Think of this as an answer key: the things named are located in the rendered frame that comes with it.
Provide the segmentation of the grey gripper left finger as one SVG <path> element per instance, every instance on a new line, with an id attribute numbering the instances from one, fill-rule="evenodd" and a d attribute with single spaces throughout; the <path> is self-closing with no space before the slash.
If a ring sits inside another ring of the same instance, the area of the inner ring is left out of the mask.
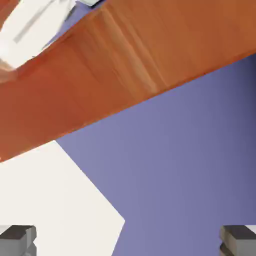
<path id="1" fill-rule="evenodd" d="M 0 225 L 0 256 L 37 256 L 34 225 Z"/>

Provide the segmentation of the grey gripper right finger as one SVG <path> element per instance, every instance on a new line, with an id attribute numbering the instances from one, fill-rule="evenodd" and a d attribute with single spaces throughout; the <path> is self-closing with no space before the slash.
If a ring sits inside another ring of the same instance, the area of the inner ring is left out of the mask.
<path id="1" fill-rule="evenodd" d="M 256 225 L 223 225 L 219 256 L 256 256 Z"/>

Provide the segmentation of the white painted cabinet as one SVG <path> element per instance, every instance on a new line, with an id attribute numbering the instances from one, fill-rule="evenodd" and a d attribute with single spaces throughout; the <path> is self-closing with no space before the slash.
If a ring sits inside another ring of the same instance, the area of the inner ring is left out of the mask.
<path id="1" fill-rule="evenodd" d="M 37 256 L 113 256 L 124 224 L 55 141 L 0 163 L 0 225 L 35 226 Z"/>

